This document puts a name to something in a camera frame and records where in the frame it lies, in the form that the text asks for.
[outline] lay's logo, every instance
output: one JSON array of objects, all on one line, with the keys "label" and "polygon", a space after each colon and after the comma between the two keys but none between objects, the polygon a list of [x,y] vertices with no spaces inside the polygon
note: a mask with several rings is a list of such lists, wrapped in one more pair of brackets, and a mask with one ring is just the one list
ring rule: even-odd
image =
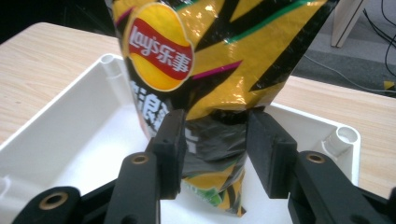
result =
[{"label": "lay's logo", "polygon": [[135,16],[129,53],[136,73],[157,91],[172,91],[190,75],[193,50],[176,12],[151,4]]}]

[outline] snack package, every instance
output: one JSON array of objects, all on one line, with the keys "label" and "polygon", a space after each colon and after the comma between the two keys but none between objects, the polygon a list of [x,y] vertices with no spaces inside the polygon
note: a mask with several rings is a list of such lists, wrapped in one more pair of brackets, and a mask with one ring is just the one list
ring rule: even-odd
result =
[{"label": "snack package", "polygon": [[242,216],[247,110],[271,104],[336,0],[114,0],[113,19],[143,127],[185,109],[183,177]]}]

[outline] yellow chip bag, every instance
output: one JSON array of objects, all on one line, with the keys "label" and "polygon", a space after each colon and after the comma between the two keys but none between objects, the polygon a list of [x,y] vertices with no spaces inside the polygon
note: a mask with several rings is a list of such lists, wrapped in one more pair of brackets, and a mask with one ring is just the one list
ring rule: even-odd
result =
[{"label": "yellow chip bag", "polygon": [[284,86],[336,0],[114,0],[136,106],[154,135],[187,111],[183,177],[205,201],[242,216],[252,107]]}]

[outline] white tray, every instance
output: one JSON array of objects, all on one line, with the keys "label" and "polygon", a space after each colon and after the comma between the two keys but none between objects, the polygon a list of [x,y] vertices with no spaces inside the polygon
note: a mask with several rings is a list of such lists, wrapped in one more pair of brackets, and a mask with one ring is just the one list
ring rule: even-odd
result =
[{"label": "white tray", "polygon": [[[122,58],[104,55],[0,146],[0,224],[43,190],[75,186],[83,195],[104,185],[117,178],[124,157],[146,149],[130,92]],[[361,137],[355,129],[283,105],[266,111],[299,150],[326,153],[358,184]],[[174,201],[162,201],[162,223],[291,223],[287,200],[268,199],[250,160],[246,168],[242,217],[183,187]]]}]

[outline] table surface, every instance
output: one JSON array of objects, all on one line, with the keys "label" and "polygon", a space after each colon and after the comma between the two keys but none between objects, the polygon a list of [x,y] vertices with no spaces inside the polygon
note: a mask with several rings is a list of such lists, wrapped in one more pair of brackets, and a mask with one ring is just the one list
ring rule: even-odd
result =
[{"label": "table surface", "polygon": [[[0,46],[0,144],[101,55],[114,37],[35,24]],[[396,100],[291,76],[275,102],[361,134],[360,187],[388,198],[396,187]]]}]

